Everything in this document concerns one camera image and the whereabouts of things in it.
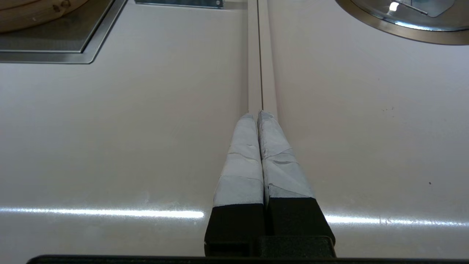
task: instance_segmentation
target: white countertop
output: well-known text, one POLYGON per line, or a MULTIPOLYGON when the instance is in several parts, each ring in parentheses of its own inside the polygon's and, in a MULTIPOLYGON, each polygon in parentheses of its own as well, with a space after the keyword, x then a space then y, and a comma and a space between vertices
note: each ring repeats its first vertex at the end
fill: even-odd
POLYGON ((203 256, 247 111, 246 19, 129 0, 90 65, 0 64, 0 262, 203 256))
MULTIPOLYGON (((269 12, 279 121, 337 255, 469 258, 469 47, 333 0, 269 12)), ((0 262, 203 256, 247 74, 246 10, 132 0, 90 65, 0 64, 0 262)))
POLYGON ((333 0, 269 14, 279 121, 337 255, 469 258, 469 46, 381 32, 333 0))

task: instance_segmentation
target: round metal lid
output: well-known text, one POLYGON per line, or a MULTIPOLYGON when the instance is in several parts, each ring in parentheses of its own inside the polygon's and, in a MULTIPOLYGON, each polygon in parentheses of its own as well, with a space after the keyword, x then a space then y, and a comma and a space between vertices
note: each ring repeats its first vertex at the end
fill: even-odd
POLYGON ((428 31, 469 29, 467 0, 352 0, 359 8, 393 24, 428 31))
POLYGON ((358 20, 422 42, 469 45, 469 0, 336 0, 358 20))

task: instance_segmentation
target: metal pot lid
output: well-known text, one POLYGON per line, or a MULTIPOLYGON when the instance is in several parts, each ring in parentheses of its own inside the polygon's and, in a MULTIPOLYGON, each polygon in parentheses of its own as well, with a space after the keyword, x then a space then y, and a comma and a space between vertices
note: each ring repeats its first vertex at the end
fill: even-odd
POLYGON ((351 0, 387 22, 425 31, 469 29, 469 0, 351 0))

